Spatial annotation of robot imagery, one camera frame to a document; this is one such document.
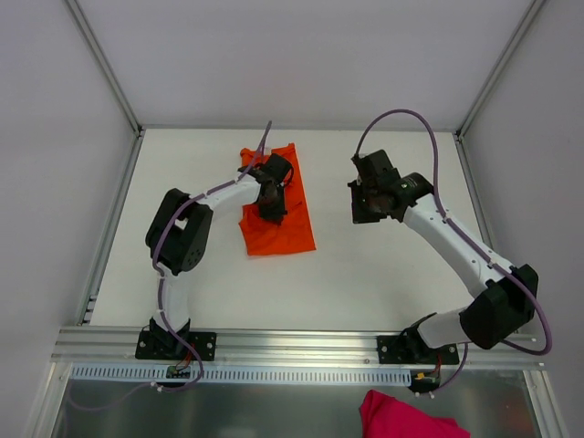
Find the orange t-shirt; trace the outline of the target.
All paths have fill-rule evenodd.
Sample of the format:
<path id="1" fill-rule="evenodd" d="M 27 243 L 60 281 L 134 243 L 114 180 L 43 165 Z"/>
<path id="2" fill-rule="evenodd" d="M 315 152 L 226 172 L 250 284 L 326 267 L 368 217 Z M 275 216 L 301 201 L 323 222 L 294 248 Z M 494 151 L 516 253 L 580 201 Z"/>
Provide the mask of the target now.
<path id="1" fill-rule="evenodd" d="M 287 177 L 284 189 L 287 214 L 280 224 L 274 224 L 260 217 L 256 204 L 244 205 L 239 227 L 246 252 L 249 256 L 287 256 L 314 251 L 317 248 L 296 145 L 291 142 L 271 152 L 282 156 L 293 166 L 294 174 Z"/>

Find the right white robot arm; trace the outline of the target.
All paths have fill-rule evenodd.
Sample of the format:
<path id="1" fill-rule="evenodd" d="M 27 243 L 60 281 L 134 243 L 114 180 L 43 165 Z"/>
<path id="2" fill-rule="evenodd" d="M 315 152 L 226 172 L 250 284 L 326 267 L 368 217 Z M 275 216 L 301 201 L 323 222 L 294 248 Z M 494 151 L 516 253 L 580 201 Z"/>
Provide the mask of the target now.
<path id="1" fill-rule="evenodd" d="M 417 172 L 400 175 L 385 151 L 351 160 L 358 172 L 348 184 L 353 222 L 391 218 L 405 224 L 440 255 L 473 299 L 465 308 L 432 313 L 406 328 L 389 347 L 398 360 L 429 363 L 439 349 L 464 342 L 491 349 L 534 317 L 538 276 L 531 266 L 488 261 L 491 250 L 439 209 L 433 185 Z"/>

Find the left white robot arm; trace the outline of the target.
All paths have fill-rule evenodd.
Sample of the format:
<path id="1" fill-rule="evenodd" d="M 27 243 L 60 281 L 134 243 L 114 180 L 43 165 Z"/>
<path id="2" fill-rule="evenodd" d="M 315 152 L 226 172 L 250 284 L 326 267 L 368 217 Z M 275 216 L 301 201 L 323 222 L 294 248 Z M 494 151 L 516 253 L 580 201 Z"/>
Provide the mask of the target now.
<path id="1" fill-rule="evenodd" d="M 145 237 L 152 267 L 158 274 L 156 308 L 136 347 L 138 360 L 181 360 L 195 350 L 188 311 L 188 292 L 180 275 L 192 271 L 203 259 L 213 220 L 239 207 L 255 205 L 260 218 L 281 224 L 287 215 L 285 187 L 294 175 L 293 165 L 273 154 L 265 163 L 248 164 L 233 180 L 191 196 L 177 188 L 168 191 Z"/>

